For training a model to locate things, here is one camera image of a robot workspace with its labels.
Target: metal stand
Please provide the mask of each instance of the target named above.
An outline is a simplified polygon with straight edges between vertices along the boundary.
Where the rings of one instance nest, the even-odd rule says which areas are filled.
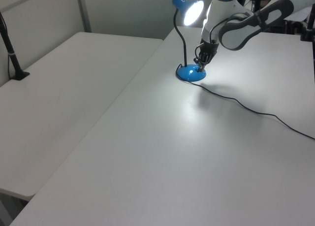
[[[13,76],[11,79],[21,81],[22,79],[27,77],[30,73],[24,72],[20,67],[20,64],[19,64],[18,59],[17,59],[15,52],[13,50],[12,43],[10,41],[8,31],[7,31],[7,28],[6,28],[6,25],[5,25],[5,22],[4,22],[4,19],[3,19],[1,13],[0,13],[0,33],[1,33],[2,39],[4,41],[4,44],[6,46],[6,49],[8,51],[8,55],[12,61],[14,69],[15,69],[15,76]]]
[[[313,25],[315,21],[315,4],[312,6],[309,22],[306,27],[306,31],[301,35],[301,41],[314,41]]]
[[[203,79],[206,76],[206,71],[203,70],[202,72],[199,72],[199,66],[198,65],[187,65],[187,50],[186,50],[186,42],[181,34],[181,32],[178,30],[176,25],[176,16],[178,13],[178,9],[176,9],[174,14],[174,28],[177,31],[178,35],[181,37],[184,45],[184,66],[181,66],[176,70],[176,75],[179,79],[187,82],[195,82]]]

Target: lamp head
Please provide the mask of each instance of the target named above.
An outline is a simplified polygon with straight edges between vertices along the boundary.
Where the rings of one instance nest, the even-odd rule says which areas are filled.
[[[181,12],[185,26],[194,23],[203,10],[203,1],[173,0],[173,5]]]

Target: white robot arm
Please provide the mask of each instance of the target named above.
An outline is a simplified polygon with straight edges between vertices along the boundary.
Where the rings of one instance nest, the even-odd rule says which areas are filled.
[[[252,13],[237,0],[212,0],[204,20],[199,56],[195,62],[203,71],[217,52],[219,42],[229,50],[239,50],[247,41],[315,0],[271,0]]]

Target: white desk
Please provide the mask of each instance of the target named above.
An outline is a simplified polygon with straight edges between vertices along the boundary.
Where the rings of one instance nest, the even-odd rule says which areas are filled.
[[[180,30],[192,61],[201,29]],[[177,80],[182,59],[173,30],[12,225],[314,225],[315,142]],[[207,71],[314,136],[310,43],[263,33]]]
[[[29,200],[161,44],[78,33],[0,88],[0,192]]]

